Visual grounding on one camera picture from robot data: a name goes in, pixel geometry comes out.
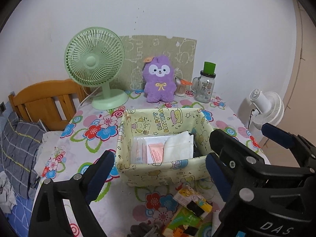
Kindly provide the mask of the grey plaid pillow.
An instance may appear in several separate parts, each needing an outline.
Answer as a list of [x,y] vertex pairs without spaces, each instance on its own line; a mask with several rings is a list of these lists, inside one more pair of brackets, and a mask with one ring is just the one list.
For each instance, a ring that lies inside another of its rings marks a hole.
[[24,121],[15,112],[2,128],[1,166],[14,191],[25,199],[34,199],[39,184],[34,167],[44,133],[39,123]]

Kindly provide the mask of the green tissue pack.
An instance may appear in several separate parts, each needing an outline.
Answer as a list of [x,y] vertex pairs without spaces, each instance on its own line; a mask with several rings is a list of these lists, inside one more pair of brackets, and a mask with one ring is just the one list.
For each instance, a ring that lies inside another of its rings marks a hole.
[[185,207],[177,210],[170,223],[162,230],[166,237],[208,237],[212,234],[212,212],[204,219]]

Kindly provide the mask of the yellow cartoon tissue pack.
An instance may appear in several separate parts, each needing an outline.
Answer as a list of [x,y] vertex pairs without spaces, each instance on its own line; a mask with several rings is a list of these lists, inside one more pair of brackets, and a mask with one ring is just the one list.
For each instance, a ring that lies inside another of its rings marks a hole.
[[205,219],[213,208],[199,192],[188,185],[181,188],[173,199],[201,219]]

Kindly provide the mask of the wall socket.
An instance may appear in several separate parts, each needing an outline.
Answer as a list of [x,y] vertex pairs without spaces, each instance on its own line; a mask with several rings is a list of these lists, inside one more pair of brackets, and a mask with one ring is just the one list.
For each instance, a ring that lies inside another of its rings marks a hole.
[[5,110],[6,110],[6,106],[5,106],[4,102],[1,102],[1,104],[0,104],[0,114],[2,114]]

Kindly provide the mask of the pink sachet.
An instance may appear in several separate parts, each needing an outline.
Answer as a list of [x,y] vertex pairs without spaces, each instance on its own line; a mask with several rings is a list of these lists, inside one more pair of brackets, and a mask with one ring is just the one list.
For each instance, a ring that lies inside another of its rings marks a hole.
[[154,163],[162,163],[163,162],[163,152],[164,152],[164,144],[163,143],[152,143],[148,145],[150,150],[150,155]]

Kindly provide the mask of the cotton swab container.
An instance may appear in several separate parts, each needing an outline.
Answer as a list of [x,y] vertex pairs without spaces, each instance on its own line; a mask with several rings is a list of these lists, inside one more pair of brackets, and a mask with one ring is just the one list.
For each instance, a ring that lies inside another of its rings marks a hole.
[[192,82],[181,79],[179,77],[175,77],[175,84],[176,84],[176,90],[175,95],[176,96],[184,96],[186,91],[190,89],[192,86]]

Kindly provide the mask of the cartoon cardboard sheet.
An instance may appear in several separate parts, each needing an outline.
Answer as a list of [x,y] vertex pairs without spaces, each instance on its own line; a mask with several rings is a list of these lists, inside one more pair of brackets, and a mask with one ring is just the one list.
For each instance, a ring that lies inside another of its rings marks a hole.
[[125,48],[125,60],[118,75],[110,82],[111,88],[144,88],[142,70],[145,59],[160,55],[169,58],[177,77],[192,79],[197,40],[162,35],[130,35],[121,36],[120,39]]

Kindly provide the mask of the yellow cartoon storage box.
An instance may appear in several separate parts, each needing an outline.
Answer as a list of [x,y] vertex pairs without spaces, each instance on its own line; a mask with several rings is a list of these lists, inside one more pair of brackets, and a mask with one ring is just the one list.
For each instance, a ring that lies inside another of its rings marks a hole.
[[115,161],[121,180],[131,187],[146,187],[207,178],[212,131],[203,109],[127,110]]

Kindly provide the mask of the crumpled white cloth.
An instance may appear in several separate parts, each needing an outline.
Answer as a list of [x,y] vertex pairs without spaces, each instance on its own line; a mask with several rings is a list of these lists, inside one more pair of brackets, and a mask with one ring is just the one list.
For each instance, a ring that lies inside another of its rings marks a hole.
[[0,206],[1,210],[10,214],[15,205],[17,205],[14,195],[14,189],[4,171],[0,173]]

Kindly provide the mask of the white tissue pack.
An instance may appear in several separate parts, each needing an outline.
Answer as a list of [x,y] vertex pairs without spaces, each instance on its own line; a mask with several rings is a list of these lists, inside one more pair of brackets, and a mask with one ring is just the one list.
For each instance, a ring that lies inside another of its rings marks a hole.
[[170,136],[163,147],[163,163],[193,158],[194,136],[188,131]]

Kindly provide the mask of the clear plastic packet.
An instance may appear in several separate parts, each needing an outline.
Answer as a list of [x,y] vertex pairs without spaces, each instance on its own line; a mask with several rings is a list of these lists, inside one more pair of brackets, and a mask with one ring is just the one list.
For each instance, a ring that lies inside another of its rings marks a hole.
[[132,164],[147,163],[147,142],[144,137],[134,137],[132,140],[132,148],[130,151]]

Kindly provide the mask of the purple plush toy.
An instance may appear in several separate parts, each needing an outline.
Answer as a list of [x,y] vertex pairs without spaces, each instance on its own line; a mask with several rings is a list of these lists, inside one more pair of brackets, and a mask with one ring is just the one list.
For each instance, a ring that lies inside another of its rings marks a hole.
[[142,76],[145,80],[144,92],[148,103],[172,102],[176,91],[175,71],[165,55],[154,57],[146,63]]

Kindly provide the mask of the floral tablecloth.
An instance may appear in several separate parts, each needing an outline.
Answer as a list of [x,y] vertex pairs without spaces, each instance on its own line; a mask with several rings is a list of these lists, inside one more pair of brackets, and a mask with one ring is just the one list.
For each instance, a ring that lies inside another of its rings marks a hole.
[[[190,91],[170,103],[148,103],[142,90],[129,91],[128,96],[123,106],[108,111],[83,105],[54,143],[51,156],[40,164],[43,179],[62,181],[82,174],[106,150],[121,157],[120,141],[127,141],[128,130],[157,136],[189,131],[208,152],[209,129],[221,129],[263,154],[254,136],[217,95],[209,103],[197,102]],[[147,164],[144,170],[129,164],[113,167],[90,208],[107,236],[126,236],[138,223],[165,227],[179,208],[173,197],[185,185],[200,192],[215,209],[223,207],[205,160],[195,158]]]

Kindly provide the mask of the wooden bed headboard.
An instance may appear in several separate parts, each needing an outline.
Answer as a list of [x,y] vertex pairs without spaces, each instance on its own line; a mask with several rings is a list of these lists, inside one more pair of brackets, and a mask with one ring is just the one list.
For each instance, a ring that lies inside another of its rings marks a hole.
[[74,117],[73,97],[82,102],[85,89],[71,79],[50,80],[30,85],[8,100],[17,115],[26,122],[41,120],[50,131],[62,131]]

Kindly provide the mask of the green desk fan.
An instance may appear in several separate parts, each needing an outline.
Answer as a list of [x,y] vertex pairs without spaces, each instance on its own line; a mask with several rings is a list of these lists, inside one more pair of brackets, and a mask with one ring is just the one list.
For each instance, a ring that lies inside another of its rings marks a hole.
[[92,98],[96,110],[110,110],[125,104],[128,95],[121,89],[111,89],[125,60],[120,37],[103,27],[89,27],[77,33],[68,43],[64,65],[69,77],[79,85],[100,88]]

